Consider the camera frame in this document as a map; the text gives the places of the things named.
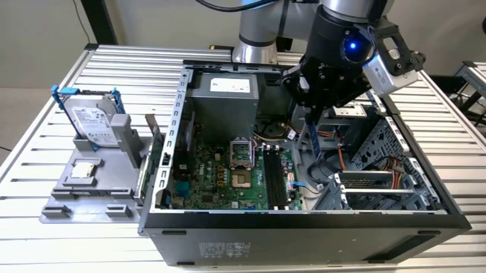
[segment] aluminum table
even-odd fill
[[[299,53],[281,53],[295,64]],[[60,87],[123,94],[140,135],[143,115],[167,129],[184,59],[229,61],[229,51],[101,45],[84,50]],[[38,215],[73,149],[73,128],[51,99],[0,166],[0,272],[484,272],[486,140],[442,91],[420,80],[390,97],[472,230],[398,265],[167,267],[137,224],[41,224]]]

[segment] white wall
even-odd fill
[[[219,13],[193,0],[105,1],[120,44],[207,48],[237,41],[237,13]],[[239,0],[211,2],[235,6]],[[80,2],[79,8],[92,36]],[[390,20],[410,47],[427,55],[427,72],[452,74],[462,60],[486,61],[484,16],[486,0],[395,0]],[[60,82],[87,43],[72,1],[0,0],[0,38],[0,87]],[[295,44],[303,51],[304,43]]]
[[[427,55],[424,70],[451,75],[464,60],[486,61],[486,0],[395,0],[388,19],[408,47]]]
[[[96,41],[79,0],[77,6]],[[0,0],[0,87],[59,83],[85,44],[71,0]]]

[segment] hard drive label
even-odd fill
[[[72,107],[72,111],[88,140],[99,146],[117,145],[104,111],[93,107]]]

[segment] small component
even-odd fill
[[[231,186],[233,188],[251,188],[251,172],[233,171],[231,173]]]
[[[177,196],[183,196],[189,198],[189,182],[188,181],[177,181],[175,183],[175,192]]]
[[[229,142],[229,168],[251,170],[255,165],[255,151],[245,138],[235,138]]]
[[[213,198],[212,195],[203,195],[203,203],[212,203]]]
[[[172,208],[173,209],[184,208],[184,198],[181,196],[177,196],[172,199]]]
[[[92,176],[95,164],[89,162],[77,162],[71,172],[71,178],[88,178]]]

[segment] wire bundle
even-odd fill
[[[343,160],[343,150],[340,148],[342,146],[342,142],[343,142],[343,138],[339,138],[339,143],[338,143],[338,156],[339,156],[339,165],[340,165],[340,169],[343,171],[346,171],[346,165],[344,165],[344,160]]]
[[[383,171],[388,169],[390,164],[391,166],[402,167],[402,163],[394,155],[388,156],[388,161],[386,162],[386,165],[382,169]],[[391,189],[399,189],[400,180],[402,180],[402,173],[391,168]]]

